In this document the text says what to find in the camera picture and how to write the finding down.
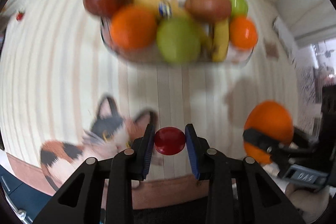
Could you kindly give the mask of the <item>large yellow banana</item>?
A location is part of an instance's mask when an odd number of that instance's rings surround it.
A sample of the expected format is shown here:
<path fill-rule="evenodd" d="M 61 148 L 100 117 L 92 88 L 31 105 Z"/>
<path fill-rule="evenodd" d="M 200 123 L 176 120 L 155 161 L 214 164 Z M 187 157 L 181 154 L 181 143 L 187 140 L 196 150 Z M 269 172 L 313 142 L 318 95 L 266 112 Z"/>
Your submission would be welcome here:
<path fill-rule="evenodd" d="M 202 48 L 208 58 L 215 63 L 222 62 L 227 57 L 229 45 L 229 20 L 216 22 L 213 28 L 210 25 L 199 27 Z"/>

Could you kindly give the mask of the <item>floral ceramic tray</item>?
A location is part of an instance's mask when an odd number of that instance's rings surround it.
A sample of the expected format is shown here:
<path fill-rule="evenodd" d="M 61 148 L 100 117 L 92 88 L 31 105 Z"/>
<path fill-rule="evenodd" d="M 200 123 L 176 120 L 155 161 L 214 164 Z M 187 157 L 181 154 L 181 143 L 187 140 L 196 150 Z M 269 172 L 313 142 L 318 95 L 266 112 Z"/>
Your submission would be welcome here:
<path fill-rule="evenodd" d="M 179 5 L 184 8 L 186 0 L 177 0 L 177 1 Z M 214 24 L 205 23 L 202 24 L 201 26 L 203 25 L 210 25 L 211 26 L 210 29 L 212 29 Z M 109 48 L 113 53 L 115 53 L 117 56 L 122 57 L 124 60 L 142 64 L 165 63 L 163 57 L 159 53 L 158 47 L 155 45 L 144 48 L 143 50 L 133 50 L 133 51 L 122 50 L 121 48 L 116 46 L 116 44 L 112 42 L 110 36 L 110 20 L 101 18 L 100 28 L 101 28 L 101 38 L 104 45 L 107 48 Z M 253 50 L 254 48 L 250 50 L 238 49 L 229 41 L 227 57 L 224 61 L 220 63 L 245 64 L 251 58 Z M 197 59 L 197 62 L 202 64 L 212 62 L 206 55 L 202 46 L 201 46 L 201 54 Z"/>

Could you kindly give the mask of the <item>cat shaped mat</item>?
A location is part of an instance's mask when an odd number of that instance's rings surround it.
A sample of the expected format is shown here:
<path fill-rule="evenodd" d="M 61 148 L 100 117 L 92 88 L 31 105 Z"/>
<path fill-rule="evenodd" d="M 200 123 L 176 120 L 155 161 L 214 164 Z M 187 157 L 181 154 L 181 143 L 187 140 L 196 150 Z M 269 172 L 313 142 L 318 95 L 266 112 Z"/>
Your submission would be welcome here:
<path fill-rule="evenodd" d="M 135 117 L 120 114 L 116 101 L 103 96 L 98 104 L 96 119 L 84 130 L 80 144 L 48 140 L 42 144 L 40 158 L 42 172 L 53 190 L 58 190 L 89 157 L 106 160 L 131 147 L 144 135 L 147 125 L 157 125 L 154 110 L 143 109 Z"/>

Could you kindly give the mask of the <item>green apple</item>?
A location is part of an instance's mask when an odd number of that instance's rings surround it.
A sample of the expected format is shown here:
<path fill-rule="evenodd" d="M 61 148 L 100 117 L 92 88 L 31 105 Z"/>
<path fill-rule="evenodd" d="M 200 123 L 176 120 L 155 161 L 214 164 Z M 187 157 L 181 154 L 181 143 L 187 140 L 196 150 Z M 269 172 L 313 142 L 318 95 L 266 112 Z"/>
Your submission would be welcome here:
<path fill-rule="evenodd" d="M 231 1 L 231 16 L 247 16 L 248 3 L 246 0 L 230 0 Z"/>
<path fill-rule="evenodd" d="M 157 47 L 168 63 L 190 63 L 201 54 L 201 35 L 198 25 L 188 18 L 161 21 L 157 29 Z"/>

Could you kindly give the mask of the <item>orange fruit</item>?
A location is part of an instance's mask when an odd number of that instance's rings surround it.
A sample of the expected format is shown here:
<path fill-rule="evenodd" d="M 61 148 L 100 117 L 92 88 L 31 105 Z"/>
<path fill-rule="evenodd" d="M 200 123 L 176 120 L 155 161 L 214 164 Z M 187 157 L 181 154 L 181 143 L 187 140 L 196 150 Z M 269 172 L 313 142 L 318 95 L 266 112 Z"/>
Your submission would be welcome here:
<path fill-rule="evenodd" d="M 147 48 L 154 43 L 156 33 L 156 16 L 145 7 L 128 5 L 112 16 L 110 36 L 122 50 Z"/>
<path fill-rule="evenodd" d="M 249 114 L 244 129 L 255 129 L 263 135 L 284 145 L 293 140 L 294 125 L 290 113 L 284 106 L 275 101 L 264 101 L 258 104 Z M 245 152 L 259 164 L 271 164 L 270 154 L 248 141 L 243 142 Z"/>
<path fill-rule="evenodd" d="M 256 26 L 245 16 L 234 17 L 229 24 L 230 42 L 238 49 L 250 50 L 258 41 Z"/>

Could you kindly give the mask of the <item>white paper towel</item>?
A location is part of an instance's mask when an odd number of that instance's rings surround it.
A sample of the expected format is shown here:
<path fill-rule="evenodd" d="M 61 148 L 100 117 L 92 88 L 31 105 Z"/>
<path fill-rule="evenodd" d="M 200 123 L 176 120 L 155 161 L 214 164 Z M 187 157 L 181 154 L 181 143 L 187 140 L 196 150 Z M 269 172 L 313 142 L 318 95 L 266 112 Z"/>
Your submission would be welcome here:
<path fill-rule="evenodd" d="M 277 16 L 273 21 L 273 30 L 276 32 L 278 39 L 288 57 L 288 61 L 291 65 L 295 64 L 295 56 L 298 51 L 297 44 L 290 30 L 281 19 Z"/>

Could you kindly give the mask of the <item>small red cherry tomato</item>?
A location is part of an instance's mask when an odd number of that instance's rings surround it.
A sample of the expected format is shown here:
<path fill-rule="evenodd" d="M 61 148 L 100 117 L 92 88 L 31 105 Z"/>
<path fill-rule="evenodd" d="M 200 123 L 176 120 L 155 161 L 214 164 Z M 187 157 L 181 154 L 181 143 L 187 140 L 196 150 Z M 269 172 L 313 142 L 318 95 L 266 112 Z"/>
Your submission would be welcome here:
<path fill-rule="evenodd" d="M 16 16 L 17 21 L 21 21 L 23 19 L 23 16 L 25 15 L 24 11 L 19 11 Z"/>

